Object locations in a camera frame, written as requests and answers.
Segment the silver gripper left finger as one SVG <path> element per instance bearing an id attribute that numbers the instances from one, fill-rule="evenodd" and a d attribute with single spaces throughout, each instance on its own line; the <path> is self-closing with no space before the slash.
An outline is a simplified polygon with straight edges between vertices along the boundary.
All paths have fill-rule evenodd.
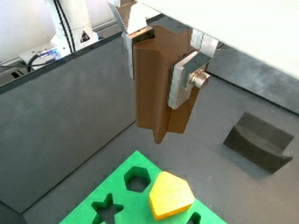
<path id="1" fill-rule="evenodd" d="M 108 0 L 108 5 L 123 32 L 130 77 L 135 78 L 134 44 L 155 35 L 154 28 L 147 25 L 146 21 L 147 8 L 136 0 Z"/>

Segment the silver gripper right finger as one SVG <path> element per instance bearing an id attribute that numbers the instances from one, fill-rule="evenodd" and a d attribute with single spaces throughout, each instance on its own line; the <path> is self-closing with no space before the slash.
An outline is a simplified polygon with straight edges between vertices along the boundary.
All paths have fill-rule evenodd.
<path id="1" fill-rule="evenodd" d="M 178 109 L 191 98 L 192 88 L 203 89 L 210 80 L 204 71 L 214 58 L 219 41 L 202 31 L 192 30 L 191 52 L 172 67 L 172 81 L 168 94 L 168 106 Z"/>

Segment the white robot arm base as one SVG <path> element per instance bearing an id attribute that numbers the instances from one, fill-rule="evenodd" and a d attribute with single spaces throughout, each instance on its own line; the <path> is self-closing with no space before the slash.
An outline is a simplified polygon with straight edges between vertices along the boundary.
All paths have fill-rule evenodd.
<path id="1" fill-rule="evenodd" d="M 85 0 L 45 0 L 55 35 L 51 42 L 20 54 L 29 73 L 99 41 L 93 32 Z"/>

